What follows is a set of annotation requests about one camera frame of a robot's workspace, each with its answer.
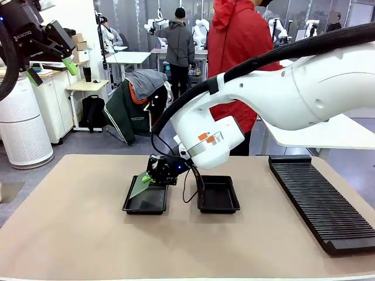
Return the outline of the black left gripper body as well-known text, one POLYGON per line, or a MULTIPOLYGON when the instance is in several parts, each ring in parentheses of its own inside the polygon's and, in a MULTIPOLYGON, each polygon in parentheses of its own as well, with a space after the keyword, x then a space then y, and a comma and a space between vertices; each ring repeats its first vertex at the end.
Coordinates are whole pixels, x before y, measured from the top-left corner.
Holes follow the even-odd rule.
POLYGON ((50 59, 47 47, 50 40, 42 26, 40 11, 45 8, 44 0, 0 0, 0 23, 2 23, 15 46, 17 54, 5 52, 0 43, 0 59, 8 64, 16 60, 20 64, 29 64, 29 60, 50 59))

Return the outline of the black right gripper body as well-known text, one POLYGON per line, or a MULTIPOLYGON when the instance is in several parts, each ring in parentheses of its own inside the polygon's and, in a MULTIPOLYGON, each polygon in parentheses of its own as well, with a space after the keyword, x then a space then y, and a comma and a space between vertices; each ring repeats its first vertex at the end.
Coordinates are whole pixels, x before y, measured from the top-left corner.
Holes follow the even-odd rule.
POLYGON ((175 186, 178 182, 178 176, 188 171, 188 165, 180 158, 172 156, 163 156, 161 159, 161 177, 159 182, 175 186))

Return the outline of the green perforated circuit board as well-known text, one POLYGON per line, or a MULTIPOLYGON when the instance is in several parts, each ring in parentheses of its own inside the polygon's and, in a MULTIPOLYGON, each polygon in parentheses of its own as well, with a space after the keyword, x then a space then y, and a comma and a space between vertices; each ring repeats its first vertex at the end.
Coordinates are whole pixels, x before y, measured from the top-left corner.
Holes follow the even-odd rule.
POLYGON ((132 190, 129 197, 134 198, 139 193, 146 190, 151 183, 152 179, 150 175, 147 173, 147 171, 144 171, 141 174, 137 175, 135 183, 132 185, 132 190))

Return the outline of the black ESD tray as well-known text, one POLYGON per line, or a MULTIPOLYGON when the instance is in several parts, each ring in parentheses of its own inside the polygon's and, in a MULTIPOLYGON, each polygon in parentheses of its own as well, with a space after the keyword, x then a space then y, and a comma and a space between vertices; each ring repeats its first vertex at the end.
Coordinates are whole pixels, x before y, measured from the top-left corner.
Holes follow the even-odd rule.
POLYGON ((152 184, 131 198, 138 176, 133 176, 122 210, 128 215, 162 215, 167 209, 168 186, 152 184))
POLYGON ((202 175, 197 180, 197 208, 207 214, 234 214, 240 210, 232 178, 202 175))

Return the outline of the white desk with wood top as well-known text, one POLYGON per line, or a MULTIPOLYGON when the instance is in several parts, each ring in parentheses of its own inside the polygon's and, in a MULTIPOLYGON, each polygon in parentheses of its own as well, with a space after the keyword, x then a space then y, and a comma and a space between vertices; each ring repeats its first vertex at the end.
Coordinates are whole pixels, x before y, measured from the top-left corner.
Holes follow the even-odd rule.
POLYGON ((38 75, 43 83, 33 86, 37 104, 50 142, 61 145, 74 127, 70 94, 66 88, 81 80, 81 72, 73 76, 67 70, 42 69, 38 75))

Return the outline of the black tripod stand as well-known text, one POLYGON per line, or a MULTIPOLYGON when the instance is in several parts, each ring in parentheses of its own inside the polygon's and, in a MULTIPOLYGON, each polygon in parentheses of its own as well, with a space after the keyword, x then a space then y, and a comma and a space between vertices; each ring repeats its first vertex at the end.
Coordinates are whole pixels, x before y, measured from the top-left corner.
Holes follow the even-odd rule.
POLYGON ((101 16, 99 13, 96 12, 96 22, 97 22, 97 33, 99 36, 99 42, 100 42, 100 49, 101 49, 101 55, 103 57, 103 69, 107 70, 107 61, 106 61, 106 56, 105 56, 105 48, 104 48, 104 43, 103 43, 103 33, 101 31, 101 16))

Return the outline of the seated person in grey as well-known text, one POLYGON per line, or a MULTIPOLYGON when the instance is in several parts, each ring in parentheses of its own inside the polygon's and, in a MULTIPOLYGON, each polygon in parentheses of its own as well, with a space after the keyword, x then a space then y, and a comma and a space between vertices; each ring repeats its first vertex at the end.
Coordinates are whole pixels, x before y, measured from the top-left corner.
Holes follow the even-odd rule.
POLYGON ((101 17, 101 32, 103 39, 109 40, 113 46, 123 46, 120 34, 109 26, 108 19, 105 16, 101 17))

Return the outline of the small beige side table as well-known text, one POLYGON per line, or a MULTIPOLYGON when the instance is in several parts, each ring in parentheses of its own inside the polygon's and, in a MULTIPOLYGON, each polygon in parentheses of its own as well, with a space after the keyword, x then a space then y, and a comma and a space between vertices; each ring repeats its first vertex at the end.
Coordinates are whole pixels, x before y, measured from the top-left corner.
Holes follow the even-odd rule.
POLYGON ((85 80, 79 80, 75 83, 69 85, 66 90, 70 93, 69 100, 71 102, 72 113, 73 113, 73 130, 74 131, 84 131, 89 132, 90 129, 88 127, 80 127, 79 121, 77 117, 76 107, 74 103, 74 93, 75 92, 90 92, 90 91, 98 91, 102 89, 104 86, 108 84, 108 80, 100 80, 98 83, 94 82, 86 82, 85 80))

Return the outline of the white air purifier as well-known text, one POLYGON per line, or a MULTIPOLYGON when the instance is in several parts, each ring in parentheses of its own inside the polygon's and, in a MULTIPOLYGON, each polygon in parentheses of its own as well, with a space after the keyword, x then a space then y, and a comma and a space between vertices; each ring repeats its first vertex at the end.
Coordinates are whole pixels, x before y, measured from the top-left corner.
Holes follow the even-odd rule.
POLYGON ((0 138, 15 169, 35 169, 54 158, 35 93, 26 77, 18 78, 11 93, 0 101, 0 138))

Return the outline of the black jacket with red trim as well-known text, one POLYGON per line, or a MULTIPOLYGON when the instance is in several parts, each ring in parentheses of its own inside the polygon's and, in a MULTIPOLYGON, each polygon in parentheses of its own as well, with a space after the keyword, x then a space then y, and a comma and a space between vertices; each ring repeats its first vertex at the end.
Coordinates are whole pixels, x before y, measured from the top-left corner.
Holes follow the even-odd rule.
POLYGON ((151 116, 151 126, 154 126, 157 120, 161 117, 165 110, 167 100, 168 91, 164 85, 155 90, 152 95, 148 97, 148 111, 151 116))

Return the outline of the dark green striped jacket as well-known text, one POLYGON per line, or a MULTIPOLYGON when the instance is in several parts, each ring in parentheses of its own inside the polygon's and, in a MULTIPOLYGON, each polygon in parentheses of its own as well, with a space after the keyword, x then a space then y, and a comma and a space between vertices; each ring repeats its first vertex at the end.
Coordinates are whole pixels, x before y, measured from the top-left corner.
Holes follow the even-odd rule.
POLYGON ((136 141, 136 136, 151 134, 149 102, 138 101, 129 80, 124 80, 115 89, 104 106, 103 114, 108 123, 107 131, 127 145, 136 141))

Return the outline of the white background table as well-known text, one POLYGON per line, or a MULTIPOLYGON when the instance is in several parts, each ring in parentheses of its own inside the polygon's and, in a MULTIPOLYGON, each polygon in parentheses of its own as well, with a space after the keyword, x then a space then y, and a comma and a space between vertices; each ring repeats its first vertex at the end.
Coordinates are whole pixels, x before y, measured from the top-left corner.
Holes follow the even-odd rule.
POLYGON ((124 81, 127 69, 142 69, 150 55, 151 52, 117 52, 106 58, 111 69, 113 86, 117 87, 124 81))

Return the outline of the black backpack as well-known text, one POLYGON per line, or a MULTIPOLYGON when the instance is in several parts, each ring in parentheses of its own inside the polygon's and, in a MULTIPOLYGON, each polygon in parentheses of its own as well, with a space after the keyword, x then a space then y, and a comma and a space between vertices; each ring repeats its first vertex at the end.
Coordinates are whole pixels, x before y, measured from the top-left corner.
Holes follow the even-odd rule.
POLYGON ((104 106, 105 102, 99 95, 90 95, 82 99, 83 115, 80 125, 87 127, 90 133, 93 133, 96 128, 106 126, 107 120, 103 113, 104 106))

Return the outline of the grey hooded garment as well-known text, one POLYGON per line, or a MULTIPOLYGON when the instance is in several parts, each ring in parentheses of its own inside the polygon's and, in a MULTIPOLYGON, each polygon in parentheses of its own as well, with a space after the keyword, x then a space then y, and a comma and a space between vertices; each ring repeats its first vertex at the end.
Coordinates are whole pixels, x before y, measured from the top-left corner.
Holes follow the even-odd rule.
POLYGON ((165 73, 152 69, 139 69, 126 74, 132 84, 137 101, 148 98, 168 80, 165 73))

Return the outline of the person in grey hoodie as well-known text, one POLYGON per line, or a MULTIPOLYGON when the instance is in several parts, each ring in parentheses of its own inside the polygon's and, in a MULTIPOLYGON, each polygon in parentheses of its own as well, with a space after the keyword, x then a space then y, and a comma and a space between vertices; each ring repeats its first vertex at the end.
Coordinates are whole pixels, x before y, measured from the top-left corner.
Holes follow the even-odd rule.
POLYGON ((185 16, 185 9, 178 7, 168 27, 155 31, 155 36, 165 38, 168 43, 166 61, 171 69, 173 101, 187 91, 189 66, 195 58, 193 36, 186 27, 185 16))

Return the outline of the person in red jacket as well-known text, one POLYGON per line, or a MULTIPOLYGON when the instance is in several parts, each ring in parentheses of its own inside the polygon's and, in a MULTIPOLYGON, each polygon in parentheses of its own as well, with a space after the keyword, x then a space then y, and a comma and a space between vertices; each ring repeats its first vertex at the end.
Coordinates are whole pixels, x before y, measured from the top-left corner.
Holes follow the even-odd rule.
MULTIPOLYGON (((273 49, 269 25, 255 11, 272 0, 214 0, 214 17, 208 36, 208 77, 226 72, 246 60, 273 49)), ((231 156, 248 156, 251 130, 257 113, 241 101, 210 109, 215 121, 232 116, 244 132, 244 141, 231 156)))

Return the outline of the white side table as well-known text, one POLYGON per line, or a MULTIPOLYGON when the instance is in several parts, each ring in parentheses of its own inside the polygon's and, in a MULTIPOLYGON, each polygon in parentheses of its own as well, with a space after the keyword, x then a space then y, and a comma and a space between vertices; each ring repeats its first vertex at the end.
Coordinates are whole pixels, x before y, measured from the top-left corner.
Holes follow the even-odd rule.
POLYGON ((324 160, 332 149, 375 150, 375 133, 344 114, 297 131, 278 129, 266 121, 263 124, 262 155, 267 152, 269 137, 280 146, 305 148, 324 160))

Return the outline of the black slotted board rack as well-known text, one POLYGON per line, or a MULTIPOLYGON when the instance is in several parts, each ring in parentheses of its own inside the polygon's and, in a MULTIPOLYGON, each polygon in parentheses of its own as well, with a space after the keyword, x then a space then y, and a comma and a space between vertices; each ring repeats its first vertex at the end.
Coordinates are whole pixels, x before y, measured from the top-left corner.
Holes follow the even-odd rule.
POLYGON ((375 253, 375 228, 316 169, 310 156, 269 156, 268 164, 327 254, 375 253))

